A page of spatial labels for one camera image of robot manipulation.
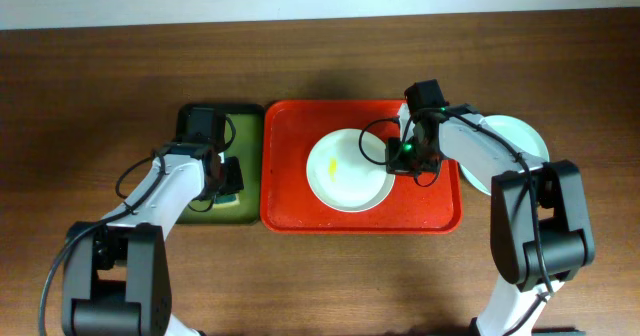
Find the green and yellow sponge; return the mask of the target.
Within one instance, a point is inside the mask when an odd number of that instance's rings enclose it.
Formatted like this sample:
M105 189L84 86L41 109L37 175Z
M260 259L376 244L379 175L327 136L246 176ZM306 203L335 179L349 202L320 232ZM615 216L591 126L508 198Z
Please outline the green and yellow sponge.
M238 193L227 194L227 195L217 195L213 203L213 208L214 209L230 208L230 207L238 206L239 204L240 204L240 198Z

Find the white plate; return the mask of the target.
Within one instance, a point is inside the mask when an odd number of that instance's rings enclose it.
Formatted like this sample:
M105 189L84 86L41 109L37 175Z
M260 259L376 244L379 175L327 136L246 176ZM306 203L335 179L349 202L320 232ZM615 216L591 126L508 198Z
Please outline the white plate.
M325 135L312 147L306 162L312 193L340 212L359 213L377 207L395 183L395 176L375 163L385 151L382 140L359 129L340 129Z

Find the mint green plate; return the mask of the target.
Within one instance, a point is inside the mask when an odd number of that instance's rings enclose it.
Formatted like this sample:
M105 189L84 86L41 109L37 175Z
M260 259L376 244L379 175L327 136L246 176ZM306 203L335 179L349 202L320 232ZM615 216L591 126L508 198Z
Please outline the mint green plate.
M506 115L467 114L465 118L474 125L479 125L483 129L495 133L517 152L526 153L525 160L529 166L541 165L543 162L550 161L549 151L543 138L526 122ZM482 137L481 143L476 141L471 144L464 143L465 151L468 151L471 157L471 163L458 160L463 175L473 187L486 195L491 195L490 184L493 176L505 171L523 171L515 157L494 138L478 132L468 125L464 129Z

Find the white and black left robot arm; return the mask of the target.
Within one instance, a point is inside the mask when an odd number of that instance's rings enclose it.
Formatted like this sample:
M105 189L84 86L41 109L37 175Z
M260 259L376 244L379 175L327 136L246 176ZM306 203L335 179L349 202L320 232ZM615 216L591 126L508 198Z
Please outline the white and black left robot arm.
M168 145L113 211L77 222L57 259L67 335L194 335L172 312L165 240L194 200L244 187L240 163L204 144Z

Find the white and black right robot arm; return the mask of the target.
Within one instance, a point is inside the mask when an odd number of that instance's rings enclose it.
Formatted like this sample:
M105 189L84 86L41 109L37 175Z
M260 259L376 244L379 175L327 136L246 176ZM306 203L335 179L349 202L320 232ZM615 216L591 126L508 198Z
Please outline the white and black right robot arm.
M531 335L544 307L595 258L579 168L516 146L465 104L404 104L395 116L390 171L417 177L453 160L489 189L490 249L499 273L472 335Z

